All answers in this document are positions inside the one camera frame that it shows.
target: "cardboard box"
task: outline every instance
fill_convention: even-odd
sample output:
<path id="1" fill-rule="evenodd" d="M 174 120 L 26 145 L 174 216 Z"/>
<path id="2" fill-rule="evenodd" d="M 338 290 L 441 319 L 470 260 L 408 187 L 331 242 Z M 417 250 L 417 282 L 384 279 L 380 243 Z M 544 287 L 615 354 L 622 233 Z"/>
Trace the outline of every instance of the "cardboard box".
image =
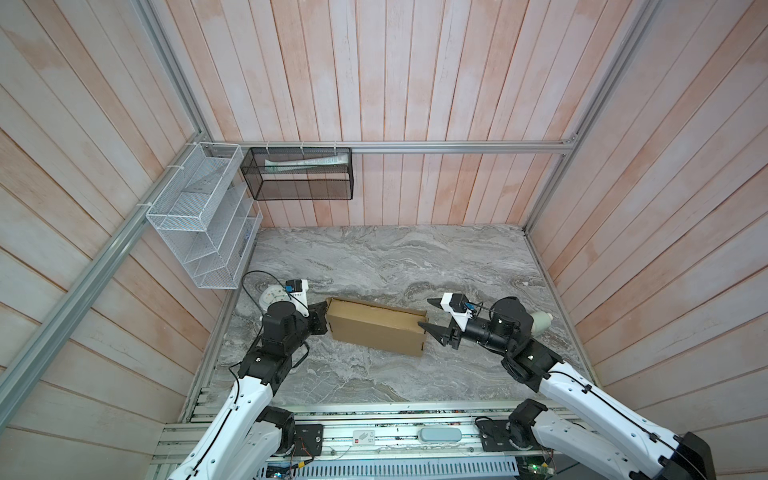
<path id="1" fill-rule="evenodd" d="M 424 353 L 426 310 L 395 308 L 334 296 L 326 319 L 334 340 L 411 356 Z"/>

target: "wooden wall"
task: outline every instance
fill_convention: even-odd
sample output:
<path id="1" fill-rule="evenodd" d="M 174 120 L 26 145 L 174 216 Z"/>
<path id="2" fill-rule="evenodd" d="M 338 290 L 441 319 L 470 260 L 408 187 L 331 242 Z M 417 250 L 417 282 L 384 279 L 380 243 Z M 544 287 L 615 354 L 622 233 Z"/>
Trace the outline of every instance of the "wooden wall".
<path id="1" fill-rule="evenodd" d="M 0 2 L 0 367 L 194 132 L 130 2 Z M 0 436 L 2 478 L 143 478 L 221 299 L 147 231 Z"/>
<path id="2" fill-rule="evenodd" d="M 665 2 L 532 233 L 605 389 L 733 478 L 768 471 L 767 25 Z"/>
<path id="3" fill-rule="evenodd" d="M 559 140 L 640 2 L 154 0 L 213 137 Z M 523 224 L 559 156 L 365 155 L 356 198 L 265 225 Z"/>

